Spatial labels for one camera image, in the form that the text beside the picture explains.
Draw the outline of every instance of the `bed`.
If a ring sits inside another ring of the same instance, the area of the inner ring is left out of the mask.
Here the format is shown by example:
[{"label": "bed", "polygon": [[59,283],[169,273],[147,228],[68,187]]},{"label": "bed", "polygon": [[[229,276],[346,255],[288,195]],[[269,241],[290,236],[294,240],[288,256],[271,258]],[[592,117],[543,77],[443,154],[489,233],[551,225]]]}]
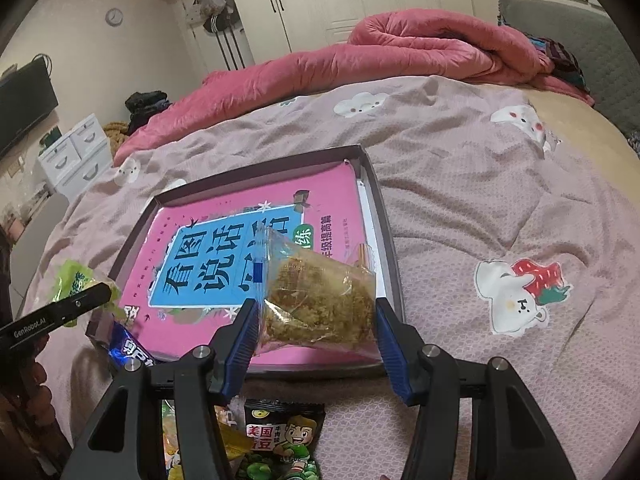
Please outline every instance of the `bed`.
[{"label": "bed", "polygon": [[[640,279],[630,267],[640,251],[640,162],[609,121],[572,96],[403,75],[295,95],[137,151],[71,205],[27,303],[46,300],[68,258],[108,272],[145,205],[165,189],[354,143],[382,186],[408,322],[457,358],[507,357],[577,477],[603,478],[640,420]],[[530,274],[553,280],[553,297],[542,298]],[[526,312],[523,304],[514,310],[514,290],[526,291]],[[70,438],[110,381],[86,324],[52,334],[41,355]],[[317,452],[325,478],[400,477],[416,412],[386,380],[248,382],[241,398],[255,396],[327,404]],[[469,406],[461,417],[456,478]]]}]

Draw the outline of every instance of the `green snack bag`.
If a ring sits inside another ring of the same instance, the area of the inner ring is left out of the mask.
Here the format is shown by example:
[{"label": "green snack bag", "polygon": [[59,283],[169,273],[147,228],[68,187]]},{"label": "green snack bag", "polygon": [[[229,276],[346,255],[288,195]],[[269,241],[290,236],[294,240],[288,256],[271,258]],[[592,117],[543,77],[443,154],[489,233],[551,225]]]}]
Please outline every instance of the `green snack bag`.
[{"label": "green snack bag", "polygon": [[320,480],[312,453],[324,416],[324,404],[248,399],[244,403],[244,420],[246,435],[254,440],[254,446],[236,477]]},{"label": "green snack bag", "polygon": [[[74,260],[67,260],[58,271],[56,282],[51,293],[51,301],[60,301],[68,298],[82,290],[85,290],[98,283],[106,283],[111,288],[111,301],[103,306],[118,321],[125,321],[127,315],[125,311],[116,306],[121,293],[116,284],[97,270],[85,267]],[[73,327],[78,324],[78,320],[69,321],[66,327]]]}]

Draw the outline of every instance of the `pink blanket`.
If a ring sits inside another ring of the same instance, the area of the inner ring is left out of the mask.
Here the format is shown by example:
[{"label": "pink blanket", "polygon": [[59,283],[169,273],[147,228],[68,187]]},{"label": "pink blanket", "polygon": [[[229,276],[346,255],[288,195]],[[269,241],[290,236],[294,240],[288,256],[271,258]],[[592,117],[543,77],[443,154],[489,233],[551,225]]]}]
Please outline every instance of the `pink blanket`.
[{"label": "pink blanket", "polygon": [[212,72],[201,88],[151,118],[115,156],[150,150],[288,96],[401,75],[441,75],[473,83],[515,85],[593,99],[550,76],[552,61],[511,27],[447,10],[411,9],[370,16],[348,44],[295,52],[237,72]]}]

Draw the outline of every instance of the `metal screw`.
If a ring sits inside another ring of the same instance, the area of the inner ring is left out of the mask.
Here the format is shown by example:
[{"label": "metal screw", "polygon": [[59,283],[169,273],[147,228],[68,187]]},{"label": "metal screw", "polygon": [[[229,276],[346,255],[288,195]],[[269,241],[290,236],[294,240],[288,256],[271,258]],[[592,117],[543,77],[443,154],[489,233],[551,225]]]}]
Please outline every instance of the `metal screw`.
[{"label": "metal screw", "polygon": [[491,359],[491,366],[499,372],[503,372],[507,368],[509,368],[509,363],[507,362],[507,359],[504,359],[502,357],[494,357],[493,359]]},{"label": "metal screw", "polygon": [[422,353],[427,357],[438,357],[440,355],[440,347],[436,345],[425,345],[422,347]]},{"label": "metal screw", "polygon": [[142,361],[135,357],[127,357],[124,361],[124,369],[127,372],[135,372],[142,366]]},{"label": "metal screw", "polygon": [[196,359],[204,359],[205,357],[209,357],[209,354],[211,354],[211,348],[207,345],[200,345],[196,346],[191,353]]}]

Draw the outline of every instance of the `blue gripper pad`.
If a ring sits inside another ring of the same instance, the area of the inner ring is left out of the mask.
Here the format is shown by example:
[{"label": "blue gripper pad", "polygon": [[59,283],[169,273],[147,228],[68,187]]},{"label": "blue gripper pad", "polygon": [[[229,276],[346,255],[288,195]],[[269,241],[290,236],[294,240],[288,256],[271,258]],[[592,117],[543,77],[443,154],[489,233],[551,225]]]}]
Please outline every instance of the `blue gripper pad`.
[{"label": "blue gripper pad", "polygon": [[403,324],[385,298],[376,300],[375,333],[386,374],[394,392],[407,406],[425,399],[430,377],[418,354],[424,342],[411,325]]},{"label": "blue gripper pad", "polygon": [[216,390],[226,402],[240,393],[249,362],[258,344],[259,332],[260,304],[255,300],[246,300],[235,321],[231,325],[220,327],[211,341],[218,369],[214,370],[214,377],[209,385],[210,392]]},{"label": "blue gripper pad", "polygon": [[382,309],[376,307],[376,339],[378,340],[378,349],[385,364],[386,374],[391,381],[391,386],[398,397],[405,404],[411,406],[412,391],[409,384],[408,364],[402,354],[402,349],[396,341],[391,325]]}]

